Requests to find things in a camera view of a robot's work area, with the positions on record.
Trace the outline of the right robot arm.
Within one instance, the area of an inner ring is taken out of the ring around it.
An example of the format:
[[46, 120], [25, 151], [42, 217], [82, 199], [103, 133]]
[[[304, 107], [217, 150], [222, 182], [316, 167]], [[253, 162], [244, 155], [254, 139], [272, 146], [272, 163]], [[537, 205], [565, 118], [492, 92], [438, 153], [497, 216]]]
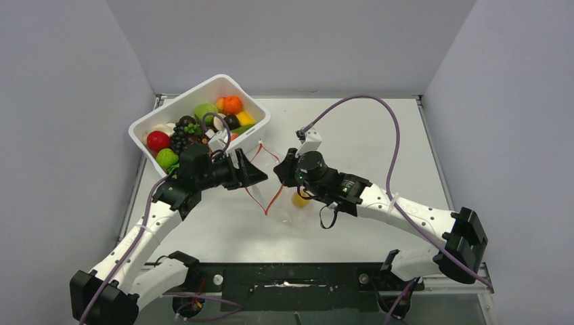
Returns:
[[335, 215], [380, 221], [428, 242], [416, 250], [396, 249], [388, 254], [380, 271], [387, 288], [434, 274], [463, 284], [479, 281], [492, 286], [478, 274], [488, 239], [474, 210], [434, 209], [392, 195], [365, 178], [328, 167], [318, 151], [297, 156], [291, 148], [273, 171], [282, 185], [309, 191], [312, 200], [325, 204]]

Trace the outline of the clear zip top bag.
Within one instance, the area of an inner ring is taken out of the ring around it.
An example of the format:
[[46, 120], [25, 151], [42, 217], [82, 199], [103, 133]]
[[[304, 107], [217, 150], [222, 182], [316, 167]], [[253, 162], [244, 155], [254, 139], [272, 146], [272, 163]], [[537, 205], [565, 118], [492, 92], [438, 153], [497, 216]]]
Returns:
[[268, 180], [248, 187], [246, 192], [264, 216], [305, 232], [309, 229], [313, 205], [309, 202], [305, 208], [298, 209], [291, 203], [291, 196], [296, 189], [283, 186], [273, 172], [273, 168], [282, 160], [282, 155], [259, 140], [255, 153], [250, 155], [250, 162], [266, 173]]

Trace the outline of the yellow orange fruit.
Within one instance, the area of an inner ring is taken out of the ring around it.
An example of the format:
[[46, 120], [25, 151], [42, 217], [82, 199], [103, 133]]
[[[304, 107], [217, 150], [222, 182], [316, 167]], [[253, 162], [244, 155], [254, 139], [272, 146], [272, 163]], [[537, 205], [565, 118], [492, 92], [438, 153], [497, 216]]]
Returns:
[[298, 192], [295, 192], [291, 196], [291, 203], [298, 209], [303, 209], [309, 204], [309, 195], [303, 193], [300, 195]]

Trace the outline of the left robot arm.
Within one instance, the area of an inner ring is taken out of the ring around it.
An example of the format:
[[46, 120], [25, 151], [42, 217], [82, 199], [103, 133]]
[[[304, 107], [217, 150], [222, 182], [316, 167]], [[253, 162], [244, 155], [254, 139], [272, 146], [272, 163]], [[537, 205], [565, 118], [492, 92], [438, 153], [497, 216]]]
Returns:
[[241, 149], [212, 158], [206, 146], [188, 146], [179, 166], [152, 186], [143, 217], [89, 272], [70, 281], [72, 315], [80, 324], [134, 324], [139, 312], [183, 284], [195, 260], [176, 253], [147, 272], [142, 267], [161, 242], [190, 214], [202, 192], [219, 186], [247, 188], [267, 180]]

